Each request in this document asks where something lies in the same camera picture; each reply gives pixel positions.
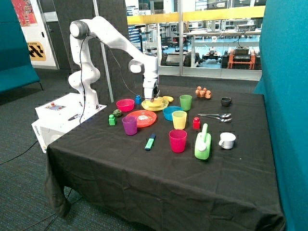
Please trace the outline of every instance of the yellow railing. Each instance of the yellow railing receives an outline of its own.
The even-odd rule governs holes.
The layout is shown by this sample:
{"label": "yellow railing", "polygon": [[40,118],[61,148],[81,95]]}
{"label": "yellow railing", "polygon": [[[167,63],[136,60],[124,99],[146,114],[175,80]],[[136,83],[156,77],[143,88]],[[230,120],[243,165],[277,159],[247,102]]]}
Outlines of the yellow railing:
{"label": "yellow railing", "polygon": [[[230,9],[184,12],[183,21],[259,18],[264,16],[265,6],[236,7]],[[128,16],[128,25],[178,22],[178,13]]]}

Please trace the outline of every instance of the teal partition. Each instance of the teal partition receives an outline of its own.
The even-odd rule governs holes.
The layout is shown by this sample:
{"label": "teal partition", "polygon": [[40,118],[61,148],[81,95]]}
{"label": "teal partition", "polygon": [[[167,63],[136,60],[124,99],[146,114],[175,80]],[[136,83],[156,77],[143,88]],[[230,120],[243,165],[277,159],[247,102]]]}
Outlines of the teal partition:
{"label": "teal partition", "polygon": [[39,77],[30,61],[28,46],[11,0],[1,0],[0,92],[19,88]]}
{"label": "teal partition", "polygon": [[267,1],[255,89],[265,96],[288,231],[308,230],[307,12],[306,1]]}

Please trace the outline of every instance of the yellow and black sign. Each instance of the yellow and black sign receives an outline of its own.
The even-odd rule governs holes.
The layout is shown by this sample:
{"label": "yellow and black sign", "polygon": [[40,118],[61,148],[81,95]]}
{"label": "yellow and black sign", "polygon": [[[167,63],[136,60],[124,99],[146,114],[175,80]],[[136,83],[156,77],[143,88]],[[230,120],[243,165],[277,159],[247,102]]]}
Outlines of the yellow and black sign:
{"label": "yellow and black sign", "polygon": [[46,55],[40,42],[27,42],[31,61],[46,61]]}

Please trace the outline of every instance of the small white cup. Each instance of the small white cup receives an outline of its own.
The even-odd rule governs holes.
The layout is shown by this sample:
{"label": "small white cup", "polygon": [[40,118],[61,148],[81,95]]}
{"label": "small white cup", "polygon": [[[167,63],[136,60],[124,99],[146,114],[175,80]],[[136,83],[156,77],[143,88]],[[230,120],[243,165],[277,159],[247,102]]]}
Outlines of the small white cup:
{"label": "small white cup", "polygon": [[231,149],[233,148],[235,139],[236,137],[232,133],[223,132],[220,135],[220,141],[218,144],[224,149]]}

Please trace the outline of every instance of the metal spoon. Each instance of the metal spoon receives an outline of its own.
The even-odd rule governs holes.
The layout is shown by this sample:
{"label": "metal spoon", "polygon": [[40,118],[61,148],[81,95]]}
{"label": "metal spoon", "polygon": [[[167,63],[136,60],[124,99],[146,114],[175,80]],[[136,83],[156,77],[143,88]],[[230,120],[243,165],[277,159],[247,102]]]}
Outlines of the metal spoon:
{"label": "metal spoon", "polygon": [[198,114],[199,116],[219,116],[221,118],[227,118],[229,116],[231,116],[231,113],[229,114],[222,114],[222,115],[218,115],[218,114]]}
{"label": "metal spoon", "polygon": [[221,122],[228,122],[228,121],[232,120],[232,118],[229,118],[229,119],[221,119],[221,118],[214,117],[214,116],[206,116],[206,117],[219,119]]}

